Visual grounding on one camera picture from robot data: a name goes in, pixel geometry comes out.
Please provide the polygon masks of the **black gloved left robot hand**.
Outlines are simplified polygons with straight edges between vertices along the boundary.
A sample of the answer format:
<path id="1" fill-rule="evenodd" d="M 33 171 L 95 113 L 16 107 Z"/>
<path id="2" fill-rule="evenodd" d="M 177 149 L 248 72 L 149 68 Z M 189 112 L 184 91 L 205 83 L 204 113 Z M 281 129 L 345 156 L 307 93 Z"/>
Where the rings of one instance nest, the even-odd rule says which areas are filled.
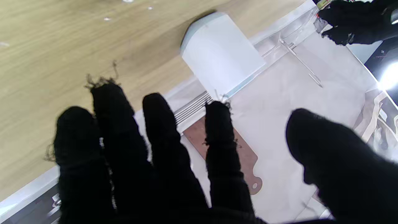
<path id="1" fill-rule="evenodd" d="M 397 1 L 332 1 L 318 16 L 331 25 L 322 32 L 337 45 L 373 44 L 397 37 Z"/>

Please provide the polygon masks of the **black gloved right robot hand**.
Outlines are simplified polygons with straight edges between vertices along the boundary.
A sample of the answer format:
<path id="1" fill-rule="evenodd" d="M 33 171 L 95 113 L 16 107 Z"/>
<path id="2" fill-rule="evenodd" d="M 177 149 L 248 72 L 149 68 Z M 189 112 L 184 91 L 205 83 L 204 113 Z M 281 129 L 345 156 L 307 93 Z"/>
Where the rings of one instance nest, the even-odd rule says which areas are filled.
<path id="1" fill-rule="evenodd" d="M 263 224 L 241 171 L 230 105 L 205 105 L 211 206 L 181 143 L 170 106 L 143 98 L 152 160 L 135 112 L 114 79 L 88 79 L 94 114 L 73 106 L 58 118 L 53 142 L 60 168 L 60 224 Z M 397 164 L 355 132 L 304 108 L 291 112 L 285 136 L 303 180 L 334 219 L 304 224 L 396 224 Z"/>

